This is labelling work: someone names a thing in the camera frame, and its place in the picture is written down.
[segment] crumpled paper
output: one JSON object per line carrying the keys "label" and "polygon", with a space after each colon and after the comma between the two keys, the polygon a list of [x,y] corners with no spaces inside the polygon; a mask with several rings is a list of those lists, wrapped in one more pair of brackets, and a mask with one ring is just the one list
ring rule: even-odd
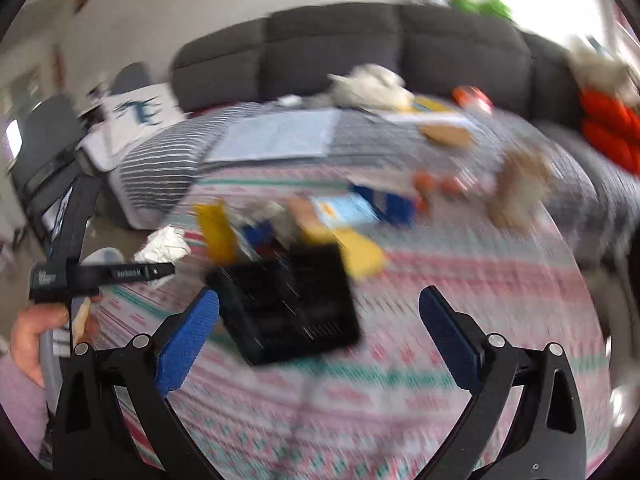
{"label": "crumpled paper", "polygon": [[[174,264],[187,254],[191,254],[191,248],[184,240],[184,229],[167,225],[158,229],[146,238],[146,245],[139,250],[133,259],[139,264],[162,264],[170,262]],[[158,288],[172,279],[165,276],[159,280],[148,282],[151,288]]]}

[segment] light blue package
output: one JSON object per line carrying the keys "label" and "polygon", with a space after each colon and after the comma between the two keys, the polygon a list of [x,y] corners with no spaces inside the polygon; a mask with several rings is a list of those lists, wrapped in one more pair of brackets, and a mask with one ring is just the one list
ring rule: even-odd
{"label": "light blue package", "polygon": [[329,229],[378,222],[369,202],[356,193],[310,199],[318,219]]}

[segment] purple sleeve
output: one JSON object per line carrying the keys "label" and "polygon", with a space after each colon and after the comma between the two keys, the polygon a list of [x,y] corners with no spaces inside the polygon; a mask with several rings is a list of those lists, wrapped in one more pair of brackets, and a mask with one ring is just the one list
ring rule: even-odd
{"label": "purple sleeve", "polygon": [[34,457],[38,457],[47,427],[44,389],[15,365],[10,354],[0,358],[0,404]]}

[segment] green plush toy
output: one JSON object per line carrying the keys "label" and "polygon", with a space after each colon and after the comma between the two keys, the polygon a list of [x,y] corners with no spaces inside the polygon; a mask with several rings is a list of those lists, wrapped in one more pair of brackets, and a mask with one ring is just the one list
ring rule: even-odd
{"label": "green plush toy", "polygon": [[473,0],[450,0],[449,4],[451,7],[464,10],[466,12],[487,14],[489,16],[495,16],[496,18],[511,21],[511,9],[501,0],[481,0],[479,4],[476,4]]}

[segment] bright window light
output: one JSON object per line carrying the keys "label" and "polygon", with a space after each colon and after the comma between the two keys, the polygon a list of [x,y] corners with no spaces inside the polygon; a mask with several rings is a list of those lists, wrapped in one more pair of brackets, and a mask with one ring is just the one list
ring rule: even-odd
{"label": "bright window light", "polygon": [[14,157],[18,156],[20,147],[22,146],[22,136],[20,135],[20,128],[18,128],[18,121],[13,120],[6,128],[6,139],[9,141],[9,149],[14,154]]}

